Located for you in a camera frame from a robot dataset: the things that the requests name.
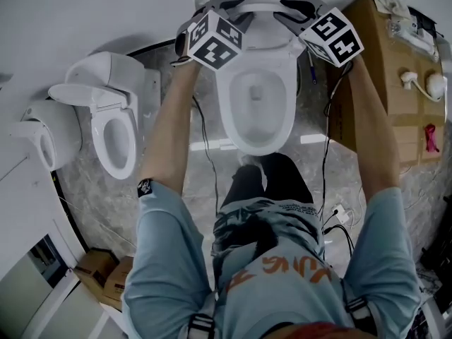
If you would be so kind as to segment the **dark glass window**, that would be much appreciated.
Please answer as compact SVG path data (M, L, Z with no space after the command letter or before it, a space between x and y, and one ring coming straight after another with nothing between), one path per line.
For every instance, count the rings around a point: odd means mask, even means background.
M36 243L29 250L28 256L51 288L57 286L69 269L49 235Z

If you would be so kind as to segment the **white power strip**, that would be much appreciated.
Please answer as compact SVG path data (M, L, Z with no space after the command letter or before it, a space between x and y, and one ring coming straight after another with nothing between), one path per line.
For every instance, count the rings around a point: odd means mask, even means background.
M345 210L342 204L338 204L333 208L334 216L340 224L344 225L347 222L354 220L354 213L352 210Z

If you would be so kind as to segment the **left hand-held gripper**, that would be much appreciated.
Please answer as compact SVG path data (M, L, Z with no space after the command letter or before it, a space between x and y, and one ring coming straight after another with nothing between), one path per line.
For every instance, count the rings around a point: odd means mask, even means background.
M244 33L254 12L231 11L244 0L209 0L197 10L196 16L183 23L175 40L179 57L189 56L193 61L219 71L242 53Z

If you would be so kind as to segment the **white wall-hung toilet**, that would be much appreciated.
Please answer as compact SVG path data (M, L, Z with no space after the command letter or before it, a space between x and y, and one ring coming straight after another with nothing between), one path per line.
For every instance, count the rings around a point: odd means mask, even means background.
M23 118L8 127L14 138L26 138L36 148L46 170L70 163L82 146L81 128L75 109L55 100L32 102Z

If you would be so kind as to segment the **white smart toilet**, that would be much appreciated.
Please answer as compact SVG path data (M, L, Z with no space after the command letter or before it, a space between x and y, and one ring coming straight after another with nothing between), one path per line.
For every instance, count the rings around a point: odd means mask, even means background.
M232 20L252 14L241 52L215 73L225 132L249 155L282 148L295 121L297 58L304 46L273 16L287 11L279 3L247 3L228 11Z

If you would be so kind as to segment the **red ribbon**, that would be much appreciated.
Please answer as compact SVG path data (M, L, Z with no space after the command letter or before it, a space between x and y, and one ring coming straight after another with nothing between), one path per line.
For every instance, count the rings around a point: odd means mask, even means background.
M440 150L436 144L436 136L435 136L436 126L434 124L427 124L424 127L424 136L426 141L425 150L428 153L439 153Z

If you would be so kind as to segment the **white toilet with tank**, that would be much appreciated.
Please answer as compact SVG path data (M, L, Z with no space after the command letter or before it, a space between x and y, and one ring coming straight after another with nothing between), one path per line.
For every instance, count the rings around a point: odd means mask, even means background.
M131 56L98 52L76 62L49 96L87 107L97 157L115 179L129 178L139 161L144 129L161 103L161 75Z

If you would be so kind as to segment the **large cardboard box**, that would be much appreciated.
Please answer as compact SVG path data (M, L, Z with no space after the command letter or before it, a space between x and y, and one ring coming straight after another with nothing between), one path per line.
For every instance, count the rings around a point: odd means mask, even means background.
M406 90L400 75L418 74L426 88L427 77L441 73L440 63L388 34L388 16L376 10L373 0L355 0L344 11L364 45L363 60L381 98L395 134L402 166L438 162L444 151L445 102L428 100L416 87ZM436 126L439 153L428 153L424 136L427 124Z

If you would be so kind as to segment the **small cardboard box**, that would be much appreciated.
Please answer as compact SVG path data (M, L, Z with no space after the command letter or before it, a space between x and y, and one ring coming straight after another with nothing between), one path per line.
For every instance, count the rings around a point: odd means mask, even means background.
M112 251L92 248L80 259L73 271L90 292L100 299L109 275L118 264L119 259Z

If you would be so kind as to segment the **person's light blue shirt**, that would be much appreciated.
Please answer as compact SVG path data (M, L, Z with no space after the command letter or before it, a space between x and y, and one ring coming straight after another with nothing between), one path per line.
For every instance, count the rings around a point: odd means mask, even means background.
M272 247L256 242L213 248L217 290L209 286L203 237L181 196L149 179L138 185L137 250L126 279L123 315L130 339L186 336L190 318L211 301L222 339L259 339L284 323L330 322L352 327L351 302L362 298L379 337L404 338L421 302L398 187L368 203L364 225L343 278L323 261L323 239L311 204L253 198L218 214L222 244L247 218L270 223Z

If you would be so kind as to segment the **person's black trousers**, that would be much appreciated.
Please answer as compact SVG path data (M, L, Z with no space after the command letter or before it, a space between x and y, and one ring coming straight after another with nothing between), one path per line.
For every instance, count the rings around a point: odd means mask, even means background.
M314 200L291 158L282 153L245 155L216 216L244 220L318 220Z

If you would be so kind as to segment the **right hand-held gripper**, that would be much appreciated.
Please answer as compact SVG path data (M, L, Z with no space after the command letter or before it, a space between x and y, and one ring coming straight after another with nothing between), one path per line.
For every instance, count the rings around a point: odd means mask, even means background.
M364 51L357 31L338 8L332 8L314 23L315 16L320 16L326 6L322 0L280 0L280 3L306 16L274 13L274 18L299 36L316 57L340 68Z

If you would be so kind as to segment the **person's right forearm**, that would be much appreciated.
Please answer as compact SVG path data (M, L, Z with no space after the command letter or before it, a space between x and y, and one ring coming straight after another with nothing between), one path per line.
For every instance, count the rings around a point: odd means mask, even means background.
M393 128L362 56L349 75L359 174L366 201L400 186L400 156Z

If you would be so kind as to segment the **clear plastic bags with fittings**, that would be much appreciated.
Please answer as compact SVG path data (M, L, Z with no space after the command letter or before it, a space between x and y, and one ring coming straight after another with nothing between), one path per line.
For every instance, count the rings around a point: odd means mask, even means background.
M403 41L416 51L439 60L436 47L435 22L415 9L410 9L405 0L373 0L379 13L388 15L388 34Z

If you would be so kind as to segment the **person's left forearm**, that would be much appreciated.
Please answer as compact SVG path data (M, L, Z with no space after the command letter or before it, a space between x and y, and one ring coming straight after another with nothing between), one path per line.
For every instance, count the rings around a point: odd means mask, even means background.
M191 105L201 65L195 61L175 68L166 96L146 141L138 195L152 192L157 182L181 194L189 152Z

